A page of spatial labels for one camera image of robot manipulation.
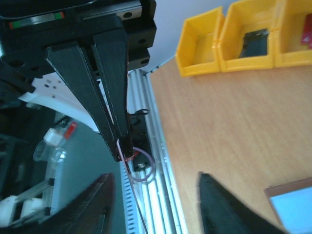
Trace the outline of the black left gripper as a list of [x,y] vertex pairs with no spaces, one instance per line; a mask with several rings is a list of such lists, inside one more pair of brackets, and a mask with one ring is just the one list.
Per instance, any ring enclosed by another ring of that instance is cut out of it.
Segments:
[[[94,121],[113,159],[121,160],[118,139],[129,158],[134,149],[127,72],[149,63],[155,11],[154,0],[3,0],[0,77],[40,78],[54,69]],[[80,47],[94,43],[108,105]]]

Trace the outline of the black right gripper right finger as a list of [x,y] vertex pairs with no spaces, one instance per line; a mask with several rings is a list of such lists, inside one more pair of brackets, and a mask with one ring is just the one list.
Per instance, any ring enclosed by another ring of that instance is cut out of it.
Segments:
[[198,174],[199,208],[205,234],[283,234],[250,210],[212,175]]

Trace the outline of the red credit card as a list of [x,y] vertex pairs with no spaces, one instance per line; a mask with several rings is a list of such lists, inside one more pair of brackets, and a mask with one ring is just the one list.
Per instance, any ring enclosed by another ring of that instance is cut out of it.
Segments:
[[311,14],[306,15],[301,43],[308,45],[309,48],[312,47],[312,15]]
[[135,200],[135,203],[136,203],[136,206],[137,206],[137,210],[138,210],[138,213],[139,213],[139,216],[140,216],[140,219],[141,219],[144,231],[145,231],[146,234],[148,234],[148,229],[147,229],[147,226],[146,226],[144,217],[142,215],[142,212],[141,212],[141,209],[140,209],[140,206],[139,206],[139,202],[137,200],[137,196],[136,196],[136,193],[135,193],[135,190],[134,190],[134,183],[133,183],[133,180],[132,180],[132,176],[131,176],[131,173],[129,172],[129,170],[127,169],[127,163],[126,163],[126,160],[125,160],[124,153],[122,152],[119,139],[117,140],[116,145],[117,145],[119,156],[120,156],[120,158],[122,160],[122,163],[124,165],[124,168],[125,168],[128,180],[129,180],[129,184],[130,184],[131,190],[133,192],[134,200]]

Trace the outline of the brown leather card holder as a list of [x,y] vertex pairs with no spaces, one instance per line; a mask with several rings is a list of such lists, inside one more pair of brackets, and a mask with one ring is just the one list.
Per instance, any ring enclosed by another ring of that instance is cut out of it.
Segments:
[[312,232],[312,179],[306,178],[264,190],[278,222],[291,234]]

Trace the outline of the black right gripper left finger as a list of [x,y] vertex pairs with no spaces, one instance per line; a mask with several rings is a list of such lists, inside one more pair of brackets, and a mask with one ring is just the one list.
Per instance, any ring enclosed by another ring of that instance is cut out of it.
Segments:
[[2,234],[110,234],[115,199],[113,174],[103,174],[41,224],[1,228]]

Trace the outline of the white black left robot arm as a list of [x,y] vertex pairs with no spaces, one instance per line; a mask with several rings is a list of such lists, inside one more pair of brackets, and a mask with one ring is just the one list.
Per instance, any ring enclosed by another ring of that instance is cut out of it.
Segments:
[[51,108],[100,133],[114,160],[133,156],[128,73],[146,66],[154,0],[3,0],[0,103]]

